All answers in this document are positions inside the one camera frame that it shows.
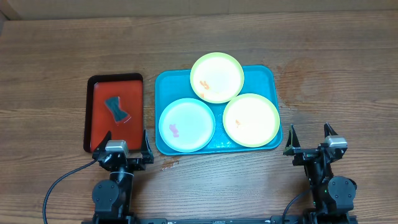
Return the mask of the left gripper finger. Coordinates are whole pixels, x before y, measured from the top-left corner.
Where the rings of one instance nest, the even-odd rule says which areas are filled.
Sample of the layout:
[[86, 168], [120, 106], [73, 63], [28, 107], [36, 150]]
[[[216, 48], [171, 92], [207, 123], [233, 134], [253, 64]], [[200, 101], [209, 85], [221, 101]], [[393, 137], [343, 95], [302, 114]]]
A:
[[153, 159], [153, 153], [150, 148], [146, 130], [144, 130], [142, 135], [141, 154], [143, 159]]
[[104, 151], [108, 141], [111, 140], [111, 137], [112, 137], [111, 131], [108, 131], [103, 140], [98, 144], [94, 152]]

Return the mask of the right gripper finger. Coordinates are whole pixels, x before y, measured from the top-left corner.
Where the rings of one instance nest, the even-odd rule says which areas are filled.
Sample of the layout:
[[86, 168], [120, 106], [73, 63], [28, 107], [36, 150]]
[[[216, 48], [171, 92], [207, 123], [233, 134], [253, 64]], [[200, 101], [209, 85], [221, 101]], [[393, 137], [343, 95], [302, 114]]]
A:
[[297, 137], [297, 134], [294, 129], [294, 125], [291, 124], [289, 128], [289, 136], [287, 140], [287, 144], [283, 151], [283, 155], [285, 156], [294, 156], [297, 151], [301, 150], [300, 143]]
[[324, 124], [324, 135], [325, 138], [327, 138], [328, 136], [336, 136], [337, 133], [336, 131], [331, 127], [331, 125], [329, 123], [325, 123]]

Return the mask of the green plate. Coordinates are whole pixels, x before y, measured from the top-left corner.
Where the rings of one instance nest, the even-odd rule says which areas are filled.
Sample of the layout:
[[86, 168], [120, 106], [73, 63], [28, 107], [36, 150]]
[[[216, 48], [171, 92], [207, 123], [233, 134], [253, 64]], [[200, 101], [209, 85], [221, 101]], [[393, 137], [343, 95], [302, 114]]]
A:
[[280, 128], [275, 105], [264, 96], [246, 93], [233, 98], [223, 112], [227, 135], [244, 147], [261, 147], [270, 143]]
[[243, 67], [226, 53], [208, 53], [193, 64], [190, 84], [200, 99], [215, 104], [226, 103], [243, 89]]

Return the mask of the light blue plate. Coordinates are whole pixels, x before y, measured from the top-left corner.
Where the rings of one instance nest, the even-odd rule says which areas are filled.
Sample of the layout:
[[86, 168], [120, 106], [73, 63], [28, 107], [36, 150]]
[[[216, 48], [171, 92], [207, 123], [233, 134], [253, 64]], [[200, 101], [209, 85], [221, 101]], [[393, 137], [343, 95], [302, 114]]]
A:
[[212, 139], [215, 116], [208, 105], [194, 98], [182, 98], [166, 106], [158, 130], [163, 142], [182, 153], [199, 151]]

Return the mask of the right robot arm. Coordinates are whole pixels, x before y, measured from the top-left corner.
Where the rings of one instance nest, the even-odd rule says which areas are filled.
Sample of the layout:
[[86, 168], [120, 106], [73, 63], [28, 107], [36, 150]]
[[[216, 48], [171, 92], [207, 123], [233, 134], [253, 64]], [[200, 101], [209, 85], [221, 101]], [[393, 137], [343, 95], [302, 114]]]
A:
[[[349, 212], [354, 209], [357, 184], [343, 176], [335, 176], [331, 163], [340, 160], [348, 149], [348, 143], [330, 126], [324, 124], [325, 140], [316, 148], [303, 149], [294, 126], [289, 128], [289, 137], [283, 155], [292, 156], [293, 166], [302, 166], [310, 188], [296, 196], [286, 206], [282, 223], [357, 223]], [[306, 209], [297, 218], [287, 218], [289, 208], [301, 197], [311, 193], [312, 209]]]

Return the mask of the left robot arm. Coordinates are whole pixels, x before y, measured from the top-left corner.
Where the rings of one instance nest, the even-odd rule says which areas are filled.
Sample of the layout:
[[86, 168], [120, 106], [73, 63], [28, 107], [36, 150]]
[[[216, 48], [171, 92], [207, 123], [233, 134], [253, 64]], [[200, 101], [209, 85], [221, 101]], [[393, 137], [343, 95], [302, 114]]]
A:
[[125, 140], [112, 140], [107, 132], [93, 152], [93, 159], [109, 172], [109, 178], [98, 182], [92, 191], [95, 212], [92, 223], [139, 223], [130, 211], [135, 171], [143, 171], [154, 162], [147, 134], [142, 134], [141, 157], [128, 156]]

